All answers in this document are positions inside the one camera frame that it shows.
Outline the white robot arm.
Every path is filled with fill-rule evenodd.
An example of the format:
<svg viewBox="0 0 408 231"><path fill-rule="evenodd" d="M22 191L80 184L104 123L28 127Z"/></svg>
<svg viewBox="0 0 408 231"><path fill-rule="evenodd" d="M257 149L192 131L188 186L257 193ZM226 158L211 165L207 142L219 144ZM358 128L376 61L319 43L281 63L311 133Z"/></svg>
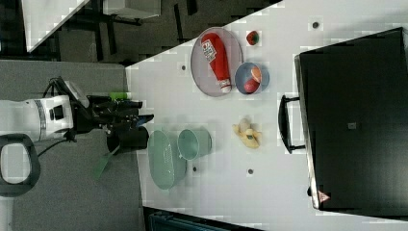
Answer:
<svg viewBox="0 0 408 231"><path fill-rule="evenodd" d="M153 115L142 115L140 102L89 95L1 102L1 195L17 197L31 190L40 177L40 154L36 144L76 141L80 134L103 129L109 152L99 162L103 172L118 150L144 149L148 135L144 124Z"/></svg>

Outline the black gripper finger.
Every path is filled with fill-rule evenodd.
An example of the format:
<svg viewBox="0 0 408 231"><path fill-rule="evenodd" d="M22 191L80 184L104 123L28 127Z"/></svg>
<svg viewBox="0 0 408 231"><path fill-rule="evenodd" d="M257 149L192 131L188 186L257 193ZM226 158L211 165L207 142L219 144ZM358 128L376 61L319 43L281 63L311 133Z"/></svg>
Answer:
<svg viewBox="0 0 408 231"><path fill-rule="evenodd" d="M154 118L153 115L138 115L126 117L118 124L118 127L121 130L136 129L141 127L143 124L151 121L153 118Z"/></svg>
<svg viewBox="0 0 408 231"><path fill-rule="evenodd" d="M116 102L116 108L119 109L140 109L142 107L141 102L135 102L132 100L118 100Z"/></svg>

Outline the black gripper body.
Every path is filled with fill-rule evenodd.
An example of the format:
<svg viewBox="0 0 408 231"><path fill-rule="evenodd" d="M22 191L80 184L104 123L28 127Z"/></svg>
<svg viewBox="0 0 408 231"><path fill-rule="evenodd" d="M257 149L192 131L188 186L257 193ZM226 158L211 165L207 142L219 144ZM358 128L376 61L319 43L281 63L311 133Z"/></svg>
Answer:
<svg viewBox="0 0 408 231"><path fill-rule="evenodd" d="M86 99L87 107L79 100L72 104L73 129L77 134L86 134L114 120L112 110L116 104L111 97L88 95Z"/></svg>

